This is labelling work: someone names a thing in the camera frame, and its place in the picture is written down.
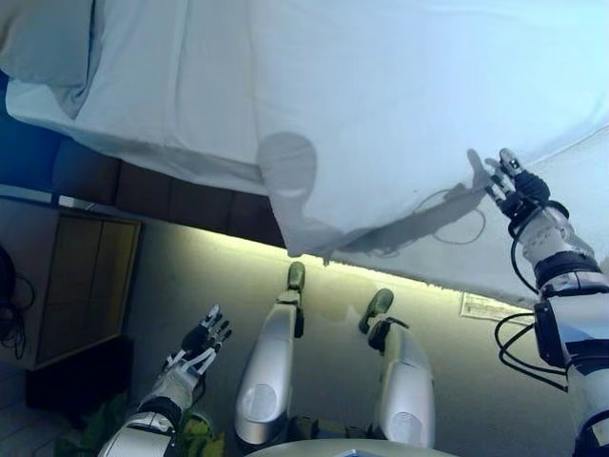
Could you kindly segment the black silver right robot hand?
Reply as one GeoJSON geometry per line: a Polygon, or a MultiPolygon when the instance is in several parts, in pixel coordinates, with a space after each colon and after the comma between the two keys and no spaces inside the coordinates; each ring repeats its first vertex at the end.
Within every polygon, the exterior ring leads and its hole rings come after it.
{"type": "Polygon", "coordinates": [[[549,201],[550,190],[536,174],[528,171],[511,149],[501,149],[498,164],[484,187],[512,227],[518,227],[536,209],[549,201]]]}

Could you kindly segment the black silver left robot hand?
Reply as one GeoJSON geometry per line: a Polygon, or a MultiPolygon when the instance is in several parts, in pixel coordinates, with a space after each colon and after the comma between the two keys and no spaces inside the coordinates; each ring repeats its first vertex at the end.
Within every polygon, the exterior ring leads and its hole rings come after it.
{"type": "Polygon", "coordinates": [[[208,348],[220,347],[232,334],[230,322],[224,318],[219,304],[215,304],[206,316],[183,339],[181,349],[188,360],[202,355],[208,348]]]}

